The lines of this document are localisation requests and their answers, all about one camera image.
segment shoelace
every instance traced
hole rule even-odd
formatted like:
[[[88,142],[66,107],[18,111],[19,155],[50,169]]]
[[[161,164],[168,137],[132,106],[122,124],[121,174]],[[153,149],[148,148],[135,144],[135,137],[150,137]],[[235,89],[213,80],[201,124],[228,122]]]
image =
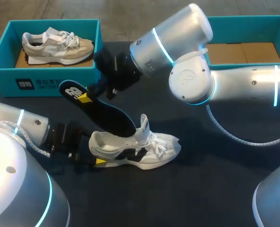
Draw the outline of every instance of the shoelace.
[[[65,40],[59,42],[58,44],[64,44],[66,46],[65,49],[69,47],[79,46],[79,37],[75,35],[73,32],[69,33],[66,31],[60,31],[59,35],[61,35],[61,37]]]
[[[164,153],[167,154],[166,143],[159,139],[153,132],[150,131],[150,134],[147,138],[146,146],[152,144],[155,154],[157,157],[161,157]]]

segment dark tablecloth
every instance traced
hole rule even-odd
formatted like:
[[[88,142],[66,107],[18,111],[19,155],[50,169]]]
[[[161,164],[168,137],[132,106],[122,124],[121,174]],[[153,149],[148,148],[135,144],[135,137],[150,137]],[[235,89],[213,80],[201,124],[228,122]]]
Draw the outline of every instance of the dark tablecloth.
[[[128,42],[105,43],[113,53],[128,51]],[[76,171],[65,158],[41,159],[68,197],[71,226],[195,226],[255,227],[252,196],[261,180],[280,166],[280,145],[253,148],[222,135],[204,106],[177,100],[168,86],[169,71],[141,80],[110,102],[139,127],[148,116],[153,132],[172,134],[182,150],[168,165],[143,171],[134,166]],[[67,100],[2,98],[0,102],[48,117],[52,122],[80,121],[100,130]],[[280,138],[280,106],[212,105],[214,116],[234,135],[255,142]],[[87,141],[83,149],[88,149]]]

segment teal shoe box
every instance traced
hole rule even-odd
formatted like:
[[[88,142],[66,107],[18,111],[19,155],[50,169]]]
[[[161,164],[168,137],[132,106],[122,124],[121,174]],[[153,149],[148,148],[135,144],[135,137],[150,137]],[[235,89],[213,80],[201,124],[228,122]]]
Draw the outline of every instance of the teal shoe box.
[[[208,17],[213,30],[210,44],[273,43],[280,57],[280,16]],[[211,64],[211,70],[227,70],[248,66],[280,65],[280,63]]]
[[[0,39],[0,93],[3,97],[61,96],[58,85],[63,80],[72,79],[87,86],[100,79],[101,73],[94,62],[92,67],[15,68],[22,49],[22,34],[42,34],[49,27],[94,41],[94,52],[103,48],[97,19],[9,21]],[[27,86],[20,89],[19,82]]]

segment new balance sneaker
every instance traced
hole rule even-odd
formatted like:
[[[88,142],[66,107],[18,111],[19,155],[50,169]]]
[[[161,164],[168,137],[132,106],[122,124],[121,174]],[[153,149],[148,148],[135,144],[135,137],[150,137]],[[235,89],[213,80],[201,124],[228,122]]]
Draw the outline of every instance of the new balance sneaker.
[[[94,49],[91,40],[51,27],[41,35],[24,33],[22,46],[30,65],[50,62],[72,65],[90,57]]]
[[[99,159],[96,167],[132,164],[141,169],[153,169],[178,155],[181,150],[178,140],[171,135],[152,133],[146,115],[142,114],[141,127],[132,137],[95,131],[89,140],[89,149]]]

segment beige sneaker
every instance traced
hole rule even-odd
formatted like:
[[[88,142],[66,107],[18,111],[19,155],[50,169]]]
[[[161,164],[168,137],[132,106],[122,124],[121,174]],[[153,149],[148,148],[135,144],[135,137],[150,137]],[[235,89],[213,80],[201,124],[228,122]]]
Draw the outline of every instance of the beige sneaker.
[[[72,65],[88,58],[94,49],[91,40],[51,27],[41,35],[24,33],[22,46],[30,65],[50,62]]]

